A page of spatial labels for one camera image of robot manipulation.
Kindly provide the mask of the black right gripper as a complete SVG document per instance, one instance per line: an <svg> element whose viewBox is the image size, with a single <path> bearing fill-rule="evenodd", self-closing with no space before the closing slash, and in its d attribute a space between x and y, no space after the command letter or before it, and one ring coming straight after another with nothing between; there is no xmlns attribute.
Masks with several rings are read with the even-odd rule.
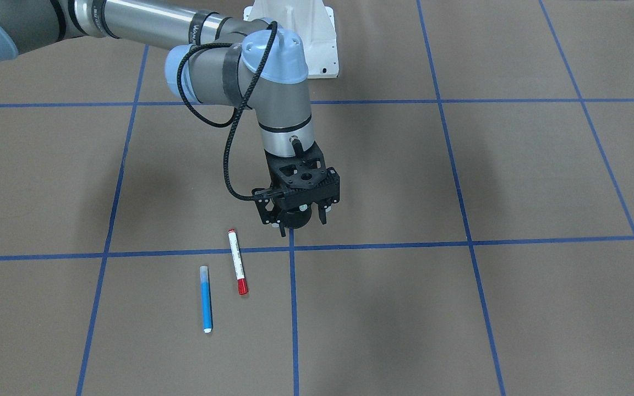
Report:
<svg viewBox="0 0 634 396"><path fill-rule="evenodd" d="M286 237L282 211L310 205L311 210L317 208L320 223L327 224L328 211L340 200L340 176L335 168L325 165L320 146L313 143L298 156L266 153L266 161L271 185L252 190L261 222L277 226Z"/></svg>

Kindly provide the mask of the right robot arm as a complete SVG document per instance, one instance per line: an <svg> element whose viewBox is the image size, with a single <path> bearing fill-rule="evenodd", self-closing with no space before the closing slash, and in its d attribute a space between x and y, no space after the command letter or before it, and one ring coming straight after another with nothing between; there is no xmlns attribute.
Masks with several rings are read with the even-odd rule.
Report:
<svg viewBox="0 0 634 396"><path fill-rule="evenodd" d="M261 222L297 229L317 208L320 223L340 200L337 171L315 142L301 37L277 21L244 21L163 1L0 1L0 61L78 37L165 48L169 89L202 122L229 128L226 188L253 201ZM229 157L244 111L256 113L271 184L237 193Z"/></svg>

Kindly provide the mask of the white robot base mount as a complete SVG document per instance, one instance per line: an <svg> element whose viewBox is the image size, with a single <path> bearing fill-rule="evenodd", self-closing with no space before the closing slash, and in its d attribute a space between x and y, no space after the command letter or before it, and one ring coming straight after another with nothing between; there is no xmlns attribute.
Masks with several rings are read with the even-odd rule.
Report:
<svg viewBox="0 0 634 396"><path fill-rule="evenodd" d="M340 74L334 10L323 1L253 1L243 19L273 19L303 40L310 79L334 79Z"/></svg>

